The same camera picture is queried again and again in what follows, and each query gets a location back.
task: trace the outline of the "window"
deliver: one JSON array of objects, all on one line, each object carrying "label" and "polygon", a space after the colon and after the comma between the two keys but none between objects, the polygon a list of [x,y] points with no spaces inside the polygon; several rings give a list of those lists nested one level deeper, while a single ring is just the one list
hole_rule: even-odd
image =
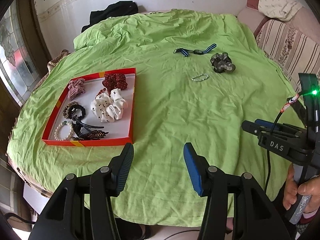
[{"label": "window", "polygon": [[0,20],[0,77],[6,88],[22,106],[40,81],[27,53],[19,29],[16,1]]}]

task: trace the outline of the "hand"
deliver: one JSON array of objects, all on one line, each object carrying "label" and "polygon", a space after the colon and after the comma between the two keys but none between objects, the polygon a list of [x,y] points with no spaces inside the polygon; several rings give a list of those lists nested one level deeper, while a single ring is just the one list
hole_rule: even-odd
[{"label": "hand", "polygon": [[299,187],[293,180],[294,169],[291,164],[288,168],[288,176],[285,182],[283,206],[289,210],[291,205],[297,201],[297,193],[303,196],[311,195],[309,204],[306,206],[305,213],[310,213],[320,207],[320,177],[311,179]]}]

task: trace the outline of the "bed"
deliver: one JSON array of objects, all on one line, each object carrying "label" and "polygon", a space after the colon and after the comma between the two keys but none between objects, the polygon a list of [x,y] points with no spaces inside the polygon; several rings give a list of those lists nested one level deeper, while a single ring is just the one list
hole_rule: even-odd
[{"label": "bed", "polygon": [[[206,49],[183,57],[176,48]],[[241,130],[243,120],[273,121],[295,94],[281,68],[258,48],[253,33],[233,15],[190,10],[135,14],[100,22],[74,40],[64,57],[23,106],[8,155],[19,169],[48,191],[68,173],[91,174],[107,165],[122,147],[56,147],[42,133],[71,78],[135,67],[134,160],[124,191],[112,199],[114,213],[142,224],[200,226],[204,198],[193,190],[182,148],[192,142],[198,154],[225,173],[250,172],[264,186],[268,165],[257,138]],[[210,58],[228,52],[236,70],[215,73]],[[209,79],[191,78],[207,73]],[[281,122],[302,126],[292,109]],[[271,154],[267,195],[273,200],[289,162]],[[233,216],[229,197],[228,216]]]}]

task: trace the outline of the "striped cushion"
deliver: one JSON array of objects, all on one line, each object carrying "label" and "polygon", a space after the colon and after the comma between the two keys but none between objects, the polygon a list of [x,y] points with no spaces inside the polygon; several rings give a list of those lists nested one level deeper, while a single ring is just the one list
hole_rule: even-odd
[{"label": "striped cushion", "polygon": [[320,47],[294,27],[269,20],[256,41],[267,57],[280,65],[296,91],[301,89],[298,73],[315,73],[319,79]]}]

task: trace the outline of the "silver bolt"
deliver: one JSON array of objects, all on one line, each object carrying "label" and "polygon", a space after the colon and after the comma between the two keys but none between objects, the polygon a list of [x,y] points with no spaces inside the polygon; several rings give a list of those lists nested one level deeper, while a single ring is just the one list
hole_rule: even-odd
[{"label": "silver bolt", "polygon": [[108,172],[110,169],[109,169],[109,167],[108,166],[103,166],[103,167],[101,167],[101,169],[100,169],[100,171],[102,172],[102,173],[106,173],[106,172]]},{"label": "silver bolt", "polygon": [[251,179],[252,178],[252,175],[248,172],[246,172],[245,174],[243,174],[244,178],[245,179]]},{"label": "silver bolt", "polygon": [[73,173],[69,173],[69,174],[66,176],[66,179],[67,179],[67,180],[72,180],[74,177],[75,177],[75,175],[74,175]]},{"label": "silver bolt", "polygon": [[217,172],[217,170],[218,170],[218,169],[217,169],[216,166],[209,166],[209,167],[208,167],[208,171],[209,171],[209,172]]}]

